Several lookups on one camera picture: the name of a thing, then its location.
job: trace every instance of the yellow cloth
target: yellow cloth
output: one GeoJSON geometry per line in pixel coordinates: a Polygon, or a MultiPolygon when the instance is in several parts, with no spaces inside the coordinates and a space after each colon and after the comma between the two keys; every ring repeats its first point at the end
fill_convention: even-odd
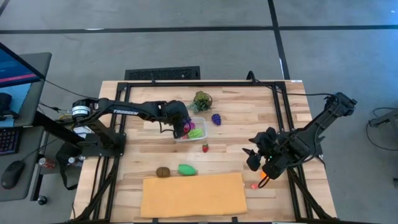
{"type": "Polygon", "coordinates": [[[143,218],[229,215],[247,210],[240,172],[144,179],[143,218]]]}

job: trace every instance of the strawberry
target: strawberry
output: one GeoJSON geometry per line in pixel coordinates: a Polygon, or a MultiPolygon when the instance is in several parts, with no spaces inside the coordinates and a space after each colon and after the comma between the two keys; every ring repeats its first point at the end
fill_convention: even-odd
{"type": "Polygon", "coordinates": [[[209,151],[209,144],[205,144],[201,146],[201,149],[204,153],[206,153],[207,151],[209,151]]]}

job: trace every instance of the computer screen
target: computer screen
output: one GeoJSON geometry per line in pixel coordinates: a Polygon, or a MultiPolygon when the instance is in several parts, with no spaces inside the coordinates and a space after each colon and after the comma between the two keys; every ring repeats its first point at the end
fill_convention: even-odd
{"type": "Polygon", "coordinates": [[[36,69],[0,44],[0,87],[33,83],[42,77],[36,69]]]}

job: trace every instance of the clear plastic container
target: clear plastic container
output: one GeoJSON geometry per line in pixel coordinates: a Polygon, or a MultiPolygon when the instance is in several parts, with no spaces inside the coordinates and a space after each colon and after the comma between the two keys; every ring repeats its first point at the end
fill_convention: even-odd
{"type": "Polygon", "coordinates": [[[188,134],[186,134],[186,138],[181,137],[176,139],[177,142],[186,142],[186,141],[196,141],[207,138],[207,127],[206,120],[202,117],[192,117],[191,122],[195,124],[195,129],[201,129],[201,136],[199,138],[188,138],[188,134]]]}

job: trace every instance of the gray floor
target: gray floor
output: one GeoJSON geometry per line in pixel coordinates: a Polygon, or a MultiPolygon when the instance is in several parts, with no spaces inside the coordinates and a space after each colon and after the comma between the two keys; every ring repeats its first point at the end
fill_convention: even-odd
{"type": "MultiPolygon", "coordinates": [[[[280,26],[398,24],[398,3],[371,0],[274,0],[280,26]]],[[[0,30],[92,29],[162,26],[270,26],[267,1],[253,0],[11,0],[0,30]]],[[[371,110],[398,107],[398,30],[282,31],[291,79],[307,93],[342,91],[358,101],[355,114],[327,130],[322,146],[338,216],[343,220],[396,223],[398,152],[368,142],[371,110]]],[[[273,31],[123,34],[9,34],[0,41],[19,54],[53,53],[48,79],[96,96],[103,80],[121,80],[125,69],[201,66],[202,79],[240,79],[253,70],[261,79],[281,79],[273,31]]],[[[78,99],[45,86],[42,101],[70,108],[78,99]]],[[[312,114],[322,97],[308,99],[312,114]]],[[[51,117],[58,115],[46,110],[51,117]]],[[[389,126],[370,130],[397,148],[389,126]]],[[[28,200],[0,203],[0,223],[51,223],[68,219],[74,192],[58,175],[45,176],[40,207],[28,200]],[[23,208],[23,215],[15,214],[23,208]]]]}

